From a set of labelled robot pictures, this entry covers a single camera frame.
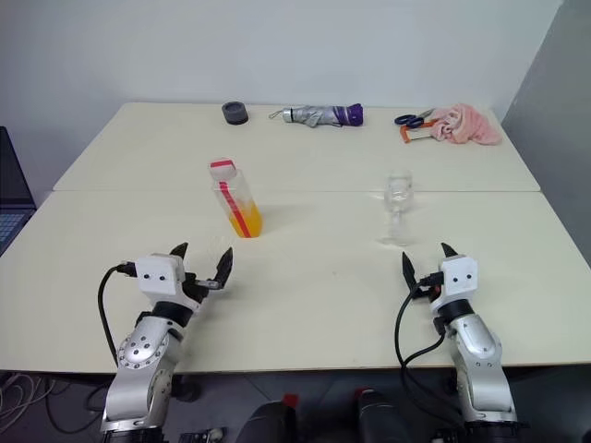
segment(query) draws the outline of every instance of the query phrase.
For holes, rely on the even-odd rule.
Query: black cable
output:
[[[94,388],[89,395],[86,396],[86,398],[84,399],[84,408],[87,411],[92,411],[94,413],[101,413],[104,409],[104,407],[102,406],[93,406],[90,404],[90,401],[92,400],[92,397],[94,397],[97,393],[99,393],[101,390],[107,388],[108,386],[111,385],[111,381],[105,381],[104,383],[102,383],[101,385],[97,386],[96,388]]]
[[[408,364],[410,362],[412,362],[413,360],[415,360],[416,358],[420,357],[421,355],[424,355],[426,353],[430,353],[431,351],[434,351],[435,349],[439,348],[443,342],[445,341],[445,335],[442,334],[440,335],[440,338],[433,343],[432,345],[430,345],[428,348],[422,349],[420,351],[417,351],[416,353],[413,353],[411,356],[406,357],[406,359],[404,360],[404,370],[406,371],[406,374],[408,375],[408,378],[410,378],[410,380],[415,383],[415,385],[417,385],[420,389],[423,390],[423,392],[425,392],[427,395],[439,400],[441,403],[445,404],[450,410],[454,411],[455,413],[459,413],[460,415],[462,415],[462,410],[460,408],[458,408],[455,404],[453,404],[451,401],[444,399],[443,397],[440,397],[439,395],[437,395],[437,393],[423,385],[422,383],[420,383],[415,376],[413,376],[408,368]]]
[[[107,343],[109,344],[109,350],[111,351],[111,355],[113,356],[113,361],[115,365],[117,365],[117,350],[115,348],[115,344],[113,342],[113,336],[111,335],[111,330],[109,329],[109,322],[107,321],[107,316],[104,313],[104,286],[107,284],[109,277],[111,274],[115,272],[119,267],[113,266],[104,274],[103,279],[101,280],[101,284],[99,285],[99,315],[101,316],[101,323],[103,324],[104,336],[107,339]]]
[[[50,381],[48,378],[45,379],[45,387],[47,389],[50,388]],[[90,420],[88,423],[86,423],[85,425],[83,425],[77,429],[64,429],[62,426],[60,426],[55,421],[55,417],[54,417],[51,407],[49,405],[49,398],[50,398],[49,395],[45,396],[45,411],[47,411],[47,418],[49,418],[49,422],[52,424],[54,429],[57,432],[60,432],[62,434],[67,434],[67,435],[78,434],[82,431],[87,430],[89,427],[91,427],[94,424],[94,422],[96,422],[99,418],[101,418],[101,415],[99,413],[97,413],[96,416],[94,418],[92,418],[92,420]]]
[[[402,353],[400,351],[400,327],[402,324],[404,311],[406,310],[406,308],[408,307],[408,305],[412,301],[416,292],[420,289],[420,286],[421,286],[421,282],[417,283],[410,290],[410,293],[406,296],[406,298],[403,301],[402,306],[400,307],[400,310],[398,311],[398,315],[396,316],[396,322],[394,325],[394,350],[396,351],[396,357],[398,358],[398,362],[400,363],[400,379],[402,381],[404,392],[406,393],[408,398],[411,400],[411,402],[417,407],[417,409],[419,409],[423,413],[426,413],[427,415],[430,415],[431,417],[434,417],[434,418],[442,421],[443,423],[446,423],[447,425],[451,425],[453,428],[457,428],[458,424],[456,424],[453,420],[450,420],[448,417],[444,417],[442,415],[439,415],[438,413],[434,413],[430,409],[428,409],[426,406],[421,404],[421,402],[413,395],[413,393],[410,390],[410,387],[408,386],[408,383],[406,381],[406,375],[407,375],[408,368],[404,364],[404,358],[403,358]]]
[[[72,383],[66,383],[66,385],[63,388],[61,388],[61,390],[58,390],[58,391],[52,390],[49,393],[49,395],[54,395],[55,396],[55,395],[63,394],[64,392],[66,392],[70,388],[70,386],[72,386]]]

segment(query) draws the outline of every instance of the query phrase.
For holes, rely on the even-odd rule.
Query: clear glass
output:
[[[392,171],[384,189],[387,233],[380,239],[383,244],[405,246],[410,243],[410,233],[403,213],[411,207],[412,201],[413,176],[410,171]]]

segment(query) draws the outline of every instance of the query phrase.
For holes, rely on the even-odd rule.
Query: cable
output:
[[[109,380],[109,381],[105,381],[104,383],[102,383],[101,385],[97,386],[96,388],[94,388],[89,395],[86,396],[86,398],[84,399],[84,408],[87,411],[92,411],[94,413],[101,413],[104,410],[104,407],[102,406],[92,406],[90,404],[90,400],[92,399],[92,397],[94,397],[98,392],[100,392],[102,389],[108,387],[111,385],[111,382],[113,380]]]
[[[107,339],[107,343],[109,344],[109,350],[111,351],[111,355],[113,356],[113,361],[115,365],[117,365],[117,350],[115,348],[115,344],[113,343],[113,336],[111,335],[111,330],[109,329],[109,322],[107,321],[107,316],[104,313],[104,287],[111,277],[111,274],[115,272],[119,267],[113,266],[109,270],[106,271],[104,274],[103,279],[101,280],[101,284],[99,285],[99,295],[98,295],[98,302],[99,302],[99,315],[101,316],[101,323],[103,324],[104,336]]]
[[[49,386],[48,381],[49,381],[48,379],[45,379],[45,387],[46,388]],[[49,398],[50,398],[49,395],[45,396],[45,411],[47,411],[47,418],[49,418],[49,422],[52,424],[54,429],[57,432],[60,432],[62,434],[67,434],[67,435],[78,434],[82,431],[87,430],[89,427],[91,427],[94,424],[94,422],[96,422],[99,418],[101,418],[101,415],[99,413],[97,413],[96,416],[94,418],[92,418],[88,423],[86,423],[85,425],[83,425],[77,429],[64,429],[62,426],[60,426],[55,421],[55,417],[54,417],[54,415],[51,411],[51,407],[49,405]]]
[[[39,381],[37,382],[37,389],[39,388],[39,385],[41,385],[41,379],[39,379]],[[10,409],[6,410],[6,411],[0,412],[0,418],[3,418],[3,416],[5,416],[5,415],[10,415],[12,412],[14,412],[15,410],[17,410],[19,408],[28,407],[28,406],[32,405],[33,403],[36,403],[38,401],[43,400],[45,398],[45,396],[47,396],[50,393],[52,393],[52,390],[53,390],[54,386],[55,386],[55,380],[52,380],[52,383],[51,383],[50,388],[48,390],[46,390],[42,395],[40,395],[36,399],[33,399],[31,401],[24,402],[22,404],[19,404],[19,405],[13,407],[13,408],[10,408]]]
[[[64,392],[66,392],[66,391],[67,391],[67,390],[70,388],[70,386],[72,386],[72,383],[69,383],[69,382],[68,382],[68,383],[66,383],[66,385],[65,385],[63,388],[61,388],[60,390],[52,390],[52,391],[49,393],[49,395],[60,395],[60,394],[63,394]]]
[[[445,334],[441,334],[440,335],[440,338],[435,343],[433,343],[432,345],[430,345],[429,347],[427,347],[425,349],[422,349],[420,351],[417,351],[416,353],[413,353],[409,357],[406,357],[406,360],[404,360],[403,366],[404,366],[404,370],[406,371],[406,374],[408,375],[408,378],[410,378],[410,380],[413,383],[415,383],[420,389],[422,389],[423,392],[425,392],[427,395],[433,397],[434,399],[439,400],[441,403],[445,404],[445,406],[447,406],[450,410],[454,411],[455,413],[459,413],[460,415],[462,415],[462,410],[460,408],[458,408],[451,401],[449,401],[449,400],[447,400],[447,399],[445,399],[445,398],[437,395],[437,393],[433,389],[431,389],[431,388],[423,385],[422,383],[420,383],[415,378],[415,376],[413,376],[410,373],[409,368],[408,368],[408,364],[410,362],[412,362],[416,358],[420,357],[421,355],[424,355],[426,353],[430,353],[431,351],[434,351],[435,349],[439,348],[443,344],[444,341],[445,341]]]
[[[406,308],[408,307],[410,302],[413,300],[416,292],[420,289],[421,285],[428,285],[428,283],[425,281],[425,279],[422,279],[420,282],[418,282],[417,284],[415,284],[415,286],[413,286],[411,288],[410,293],[406,296],[406,298],[403,301],[402,306],[400,307],[400,310],[398,311],[398,315],[396,316],[396,322],[394,324],[394,350],[396,351],[396,357],[398,358],[398,362],[399,362],[400,368],[401,368],[400,378],[402,381],[404,392],[406,393],[408,398],[411,400],[411,402],[417,407],[417,409],[419,409],[423,413],[426,413],[427,415],[430,415],[430,416],[432,416],[432,417],[434,417],[434,418],[436,418],[448,425],[451,425],[454,428],[457,428],[459,426],[453,420],[450,420],[448,417],[444,417],[442,415],[439,415],[438,413],[434,413],[430,409],[428,409],[426,406],[421,404],[421,402],[413,395],[413,393],[410,390],[410,387],[408,386],[408,383],[406,382],[406,375],[407,375],[408,368],[404,364],[404,358],[403,358],[402,353],[400,351],[400,327],[402,324],[404,311],[406,310]]]
[[[37,389],[39,388],[39,385],[41,385],[41,379],[39,378],[39,380],[37,381],[37,384],[35,385],[35,382],[33,381],[33,379],[30,376],[27,375],[20,375],[23,378],[26,378],[29,382],[30,382],[30,394],[29,394],[29,399],[23,403],[20,404],[20,402],[22,401],[22,398],[24,397],[24,389],[21,388],[19,385],[13,385],[16,388],[19,388],[22,392],[23,395],[21,395],[20,399],[18,400],[18,406],[16,408],[14,408],[13,410],[10,411],[10,413],[6,414],[4,418],[10,416],[10,414],[12,414],[13,412],[15,412],[18,408],[21,408],[21,410],[17,413],[17,415],[15,415],[15,417],[10,420],[6,425],[0,427],[0,434],[3,434],[7,431],[7,429],[12,426],[14,423],[16,423],[18,421],[18,419],[20,417],[22,417],[22,415],[27,411],[27,409],[29,408],[29,405],[33,399],[33,397],[35,396],[35,392],[37,392]]]

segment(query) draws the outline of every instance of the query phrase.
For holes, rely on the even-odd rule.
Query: towel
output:
[[[465,143],[474,140],[481,145],[501,142],[501,134],[490,125],[487,117],[469,104],[458,103],[450,109],[438,108],[431,117],[439,119],[431,128],[431,136],[438,141]]]

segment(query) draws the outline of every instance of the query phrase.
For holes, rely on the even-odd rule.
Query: white wall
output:
[[[559,4],[0,0],[0,125],[39,201],[132,100],[471,102],[502,118]]]

